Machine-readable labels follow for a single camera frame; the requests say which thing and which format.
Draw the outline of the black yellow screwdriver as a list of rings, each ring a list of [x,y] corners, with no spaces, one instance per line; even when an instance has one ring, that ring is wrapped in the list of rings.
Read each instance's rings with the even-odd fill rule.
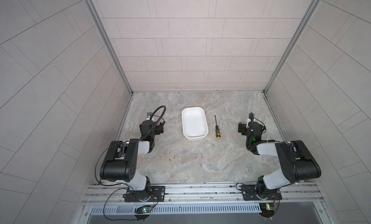
[[[215,133],[216,133],[216,137],[219,139],[219,138],[221,138],[221,135],[220,135],[219,126],[217,124],[216,116],[214,116],[214,119],[215,119]]]

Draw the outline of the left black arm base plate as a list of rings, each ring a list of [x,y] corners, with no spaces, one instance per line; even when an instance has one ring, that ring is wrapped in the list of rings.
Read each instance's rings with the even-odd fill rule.
[[[142,191],[128,190],[123,198],[125,202],[163,202],[165,189],[165,186],[151,186]]]

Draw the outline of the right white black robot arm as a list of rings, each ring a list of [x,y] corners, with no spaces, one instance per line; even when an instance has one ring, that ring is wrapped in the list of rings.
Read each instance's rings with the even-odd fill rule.
[[[260,200],[282,198],[278,191],[282,187],[302,180],[316,179],[321,176],[321,169],[306,145],[301,140],[276,141],[263,140],[266,126],[249,113],[247,123],[238,123],[238,132],[246,136],[246,148],[254,155],[277,157],[280,168],[275,172],[260,176],[254,187],[241,185],[241,191]]]

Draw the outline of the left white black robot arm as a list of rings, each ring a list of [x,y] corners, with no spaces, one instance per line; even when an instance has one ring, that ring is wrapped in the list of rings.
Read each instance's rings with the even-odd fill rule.
[[[150,179],[137,171],[138,156],[151,153],[155,146],[155,136],[164,133],[164,119],[147,113],[147,119],[140,124],[141,139],[112,141],[100,167],[100,179],[125,184],[125,202],[163,202],[164,186],[152,186]]]

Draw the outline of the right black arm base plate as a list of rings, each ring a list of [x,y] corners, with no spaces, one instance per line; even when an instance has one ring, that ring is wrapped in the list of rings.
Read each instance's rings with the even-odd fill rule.
[[[264,185],[240,185],[244,201],[282,200],[279,189],[269,190]]]

